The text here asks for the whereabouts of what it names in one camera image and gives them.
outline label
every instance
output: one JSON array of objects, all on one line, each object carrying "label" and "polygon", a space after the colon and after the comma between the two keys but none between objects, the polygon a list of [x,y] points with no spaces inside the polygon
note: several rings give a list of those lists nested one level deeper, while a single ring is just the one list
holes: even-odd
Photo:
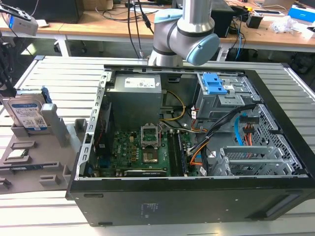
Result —
[{"label": "label", "polygon": [[11,107],[17,119],[27,130],[47,129],[47,124],[43,116],[39,113],[40,109],[37,104],[12,104]]},{"label": "label", "polygon": [[158,211],[158,209],[159,209],[158,203],[143,203],[143,204],[141,204],[141,207],[140,207],[141,218],[152,217],[153,215],[155,215],[155,213]]},{"label": "label", "polygon": [[223,88],[225,88],[226,90],[234,90],[233,85],[224,85]]},{"label": "label", "polygon": [[206,171],[203,167],[200,167],[200,173],[201,173],[203,176],[206,176],[207,171]]},{"label": "label", "polygon": [[217,156],[217,152],[216,151],[212,151],[210,152],[210,155],[208,155],[209,158],[214,158]]},{"label": "label", "polygon": [[125,80],[125,88],[154,89],[155,87],[154,78],[126,78]]}]

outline hard drive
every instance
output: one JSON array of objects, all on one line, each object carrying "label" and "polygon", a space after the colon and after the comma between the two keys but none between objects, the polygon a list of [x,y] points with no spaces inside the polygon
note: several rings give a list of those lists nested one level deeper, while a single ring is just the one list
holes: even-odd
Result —
[{"label": "hard drive", "polygon": [[30,134],[48,132],[50,124],[40,111],[43,104],[51,102],[47,88],[17,90],[15,97],[2,99],[15,127],[25,127]]}]

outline aluminum work table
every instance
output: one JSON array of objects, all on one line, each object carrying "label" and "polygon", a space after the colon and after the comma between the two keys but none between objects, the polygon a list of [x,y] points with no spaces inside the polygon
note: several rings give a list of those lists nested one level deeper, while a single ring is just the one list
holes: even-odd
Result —
[{"label": "aluminum work table", "polygon": [[[45,86],[65,123],[89,119],[104,64],[142,65],[138,59],[63,58],[36,59],[16,88]],[[277,63],[209,62],[209,68],[255,70],[282,106],[305,141],[315,151],[315,94],[290,69]],[[0,155],[8,145],[13,124],[0,106]],[[64,198],[65,191],[0,195],[1,235],[315,235],[315,200],[309,200],[275,221],[90,227],[75,202]]]}]

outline green motherboard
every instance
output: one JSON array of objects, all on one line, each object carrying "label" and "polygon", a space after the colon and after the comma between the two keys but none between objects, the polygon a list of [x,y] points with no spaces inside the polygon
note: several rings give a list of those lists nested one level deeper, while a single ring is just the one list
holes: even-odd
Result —
[{"label": "green motherboard", "polygon": [[[166,176],[172,176],[170,164],[172,147],[169,146],[169,132],[161,132],[158,135],[159,147],[141,147],[141,132],[116,131],[112,155],[110,158],[99,157],[96,169],[100,177],[123,177],[125,171],[163,171]],[[183,151],[191,145],[187,132],[180,134]],[[144,141],[155,141],[156,133],[146,133]]]}]

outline open computer tower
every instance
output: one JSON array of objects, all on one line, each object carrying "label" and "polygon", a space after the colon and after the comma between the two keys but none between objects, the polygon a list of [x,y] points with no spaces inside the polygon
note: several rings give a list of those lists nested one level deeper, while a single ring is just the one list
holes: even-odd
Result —
[{"label": "open computer tower", "polygon": [[273,220],[315,155],[254,71],[104,66],[67,190],[91,226]]}]

